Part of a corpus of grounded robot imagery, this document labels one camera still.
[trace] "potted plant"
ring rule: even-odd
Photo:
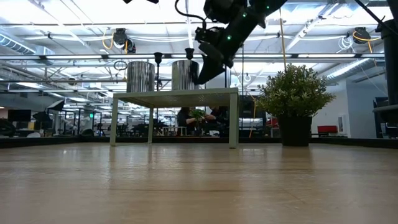
[[[257,105],[277,117],[284,146],[308,146],[312,117],[335,98],[326,92],[325,78],[305,65],[289,64],[259,89]]]
[[[195,131],[195,135],[199,136],[201,133],[201,121],[203,119],[203,117],[206,115],[206,112],[201,110],[201,109],[194,109],[190,112],[190,115],[192,118],[195,118],[195,122],[197,125],[197,130]]]

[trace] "table leg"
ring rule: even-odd
[[[238,94],[232,93],[229,97],[229,148],[236,149],[239,139]]]
[[[152,143],[154,135],[154,107],[149,108],[149,127],[148,127],[148,143]]]
[[[117,98],[113,98],[110,141],[111,146],[116,146],[116,130],[118,129],[118,106],[119,100]]]

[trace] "person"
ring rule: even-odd
[[[181,134],[192,134],[195,131],[195,126],[197,125],[197,122],[195,118],[192,118],[190,116],[190,112],[194,110],[195,108],[189,108],[189,107],[183,107],[177,114],[177,123],[179,127],[186,127],[187,132],[186,133],[180,133],[180,130],[178,131],[178,135],[180,136]]]
[[[210,107],[211,113],[205,116],[208,123],[206,127],[208,130],[219,131],[220,137],[228,136],[229,117],[228,107],[226,106],[213,106]]]

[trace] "black floor edge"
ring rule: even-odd
[[[117,138],[117,142],[144,143],[147,138]],[[57,137],[57,138],[4,138],[0,139],[0,149],[27,146],[46,146],[56,144],[71,144],[79,142],[109,142],[109,138],[81,138],[81,137]],[[350,139],[350,138],[311,138],[311,143],[338,144],[345,146],[364,146],[398,149],[396,139]],[[156,137],[153,143],[194,143],[194,144],[218,144],[228,143],[228,138],[173,138]],[[279,138],[240,138],[239,143],[280,143]]]

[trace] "wooden floor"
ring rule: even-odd
[[[398,150],[84,143],[0,149],[0,223],[398,222]]]

